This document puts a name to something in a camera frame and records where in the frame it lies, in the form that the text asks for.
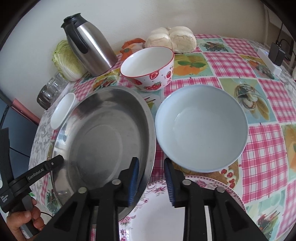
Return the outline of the person's left hand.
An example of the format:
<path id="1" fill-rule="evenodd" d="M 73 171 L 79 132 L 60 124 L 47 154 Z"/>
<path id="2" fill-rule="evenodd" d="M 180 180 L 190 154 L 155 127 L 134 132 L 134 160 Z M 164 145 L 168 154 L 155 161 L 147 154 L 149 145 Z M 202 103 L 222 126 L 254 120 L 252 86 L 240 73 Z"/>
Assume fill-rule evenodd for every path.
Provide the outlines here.
<path id="1" fill-rule="evenodd" d="M 20 227 L 29 221 L 33 221 L 34 227 L 41 231 L 45 227 L 43 218 L 41 218 L 41 211 L 36 207 L 37 201 L 31 198 L 33 208 L 31 211 L 20 211 L 10 213 L 6 218 L 6 224 L 18 241 L 34 240 L 34 237 L 26 239 L 20 230 Z"/>

